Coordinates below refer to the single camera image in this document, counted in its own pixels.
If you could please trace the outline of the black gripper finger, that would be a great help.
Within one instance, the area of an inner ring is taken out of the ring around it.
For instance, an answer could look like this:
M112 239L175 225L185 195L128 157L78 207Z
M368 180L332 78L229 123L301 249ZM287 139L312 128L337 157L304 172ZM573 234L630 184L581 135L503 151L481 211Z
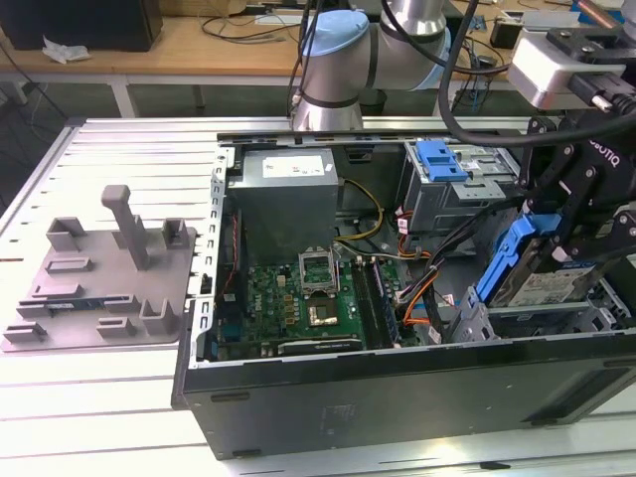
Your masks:
M609 232L601 237L581 236L565 245L572 259L610 259L635 252L635 211L618 212Z
M596 166L584 158L582 146L525 146L521 187L521 257L588 259L594 228L584 216L596 191Z

